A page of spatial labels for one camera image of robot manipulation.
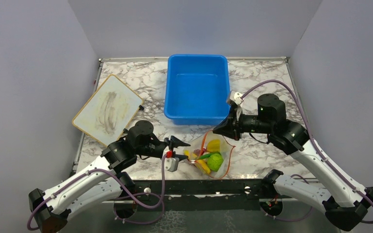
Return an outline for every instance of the green vegetable toy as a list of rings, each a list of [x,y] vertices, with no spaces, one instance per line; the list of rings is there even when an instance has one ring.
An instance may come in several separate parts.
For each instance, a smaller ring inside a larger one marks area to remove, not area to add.
[[[219,153],[214,153],[208,158],[206,164],[208,165],[209,169],[218,171],[223,162],[224,159],[222,158],[222,155],[220,155]]]

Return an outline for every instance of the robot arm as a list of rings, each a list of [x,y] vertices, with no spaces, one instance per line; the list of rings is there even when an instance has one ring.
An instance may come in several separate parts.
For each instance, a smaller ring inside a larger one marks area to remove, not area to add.
[[[159,141],[153,134],[153,125],[145,120],[138,121],[130,128],[125,137],[108,145],[91,164],[55,187],[42,191],[35,189],[29,193],[30,210],[33,213],[38,228],[43,233],[54,233],[61,230],[71,219],[81,211],[119,196],[126,196],[125,191],[111,175],[121,181],[132,193],[135,184],[124,169],[136,162],[136,155],[163,158],[168,147],[170,155],[165,158],[165,167],[169,171],[176,170],[179,161],[187,158],[178,155],[173,149],[179,146],[189,146],[176,137]]]
[[[230,93],[227,100],[231,105],[230,112],[213,133],[234,140],[241,139],[242,133],[265,133],[268,143],[304,165],[327,188],[318,189],[273,170],[263,179],[263,191],[270,195],[288,195],[305,202],[325,213],[332,224],[344,231],[350,231],[360,223],[368,212],[370,203],[358,192],[362,192],[373,202],[373,187],[364,187],[331,161],[331,166],[356,187],[352,189],[326,163],[330,158],[314,141],[326,159],[324,161],[319,157],[307,130],[301,124],[287,119],[285,103],[276,95],[264,94],[258,98],[258,115],[242,113],[241,97],[240,93]]]

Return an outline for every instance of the blue plastic bin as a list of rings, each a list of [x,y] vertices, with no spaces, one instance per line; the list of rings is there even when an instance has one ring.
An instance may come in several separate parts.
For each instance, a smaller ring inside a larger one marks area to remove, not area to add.
[[[218,125],[229,105],[228,63],[221,55],[176,54],[168,59],[164,114],[177,125]]]

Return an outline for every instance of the white wall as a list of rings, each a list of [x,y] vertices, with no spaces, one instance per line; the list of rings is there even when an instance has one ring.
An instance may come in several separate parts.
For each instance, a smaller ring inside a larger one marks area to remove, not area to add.
[[[322,147],[373,186],[373,1],[323,0],[290,68]]]
[[[99,57],[291,56],[321,0],[69,0]]]
[[[28,193],[68,177],[97,64],[66,0],[0,0],[0,232],[27,232]]]

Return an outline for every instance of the red object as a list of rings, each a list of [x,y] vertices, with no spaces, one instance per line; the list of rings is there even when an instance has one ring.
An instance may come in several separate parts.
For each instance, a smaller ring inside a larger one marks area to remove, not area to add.
[[[170,150],[167,152],[167,158],[171,158],[171,157],[172,157],[172,151]]]

